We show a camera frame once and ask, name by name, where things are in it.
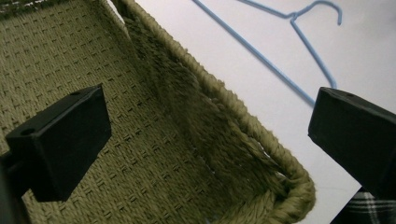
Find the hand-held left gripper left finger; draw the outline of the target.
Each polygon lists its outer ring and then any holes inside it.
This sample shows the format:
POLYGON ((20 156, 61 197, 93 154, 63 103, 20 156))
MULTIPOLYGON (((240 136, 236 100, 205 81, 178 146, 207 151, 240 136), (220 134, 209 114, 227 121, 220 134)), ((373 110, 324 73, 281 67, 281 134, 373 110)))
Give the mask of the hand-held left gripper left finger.
POLYGON ((40 202, 67 201, 111 136, 100 85, 74 91, 6 135, 1 157, 11 189, 40 202))

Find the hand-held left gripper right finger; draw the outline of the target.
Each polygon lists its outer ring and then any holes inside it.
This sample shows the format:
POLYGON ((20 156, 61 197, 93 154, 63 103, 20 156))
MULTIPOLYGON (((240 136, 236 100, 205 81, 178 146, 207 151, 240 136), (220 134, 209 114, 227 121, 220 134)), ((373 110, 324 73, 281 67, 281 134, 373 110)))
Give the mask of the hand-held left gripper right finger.
POLYGON ((308 136, 375 197, 396 200, 396 115, 322 87, 308 136))

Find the olive woven basket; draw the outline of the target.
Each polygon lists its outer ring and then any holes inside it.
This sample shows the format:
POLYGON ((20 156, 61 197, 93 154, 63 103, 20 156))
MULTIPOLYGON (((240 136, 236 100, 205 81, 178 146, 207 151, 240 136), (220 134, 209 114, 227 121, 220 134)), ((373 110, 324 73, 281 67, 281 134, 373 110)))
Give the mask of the olive woven basket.
POLYGON ((0 0, 0 152, 71 91, 101 84, 112 135, 33 224, 294 224, 305 168, 135 0, 0 0))

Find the dark plaid cloth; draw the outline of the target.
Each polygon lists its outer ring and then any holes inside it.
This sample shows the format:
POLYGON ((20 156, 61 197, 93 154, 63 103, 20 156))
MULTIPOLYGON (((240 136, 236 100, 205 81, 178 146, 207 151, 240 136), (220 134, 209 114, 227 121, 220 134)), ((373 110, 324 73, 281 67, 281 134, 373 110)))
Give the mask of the dark plaid cloth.
POLYGON ((377 199, 360 188, 331 224, 396 224, 396 201, 377 199))

